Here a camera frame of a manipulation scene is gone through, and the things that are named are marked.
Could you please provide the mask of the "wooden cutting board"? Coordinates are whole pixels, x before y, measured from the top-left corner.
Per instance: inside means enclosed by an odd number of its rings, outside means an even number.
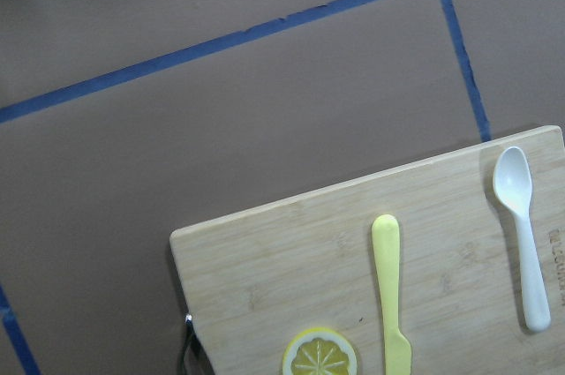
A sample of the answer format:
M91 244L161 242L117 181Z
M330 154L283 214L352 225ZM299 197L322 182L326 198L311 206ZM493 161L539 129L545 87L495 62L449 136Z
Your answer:
M551 325L526 328L515 223L493 192L521 148ZM174 231L193 328L217 374L279 374L309 328L385 372L384 296L398 295L414 374L564 371L564 141L543 126Z

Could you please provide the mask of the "yellow plastic knife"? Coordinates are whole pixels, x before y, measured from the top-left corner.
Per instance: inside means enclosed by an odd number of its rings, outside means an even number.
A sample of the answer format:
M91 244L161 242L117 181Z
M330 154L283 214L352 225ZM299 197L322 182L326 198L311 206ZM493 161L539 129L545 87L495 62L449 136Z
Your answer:
M411 344L399 324L400 228L391 214L378 216L371 228L380 293L386 374L411 374Z

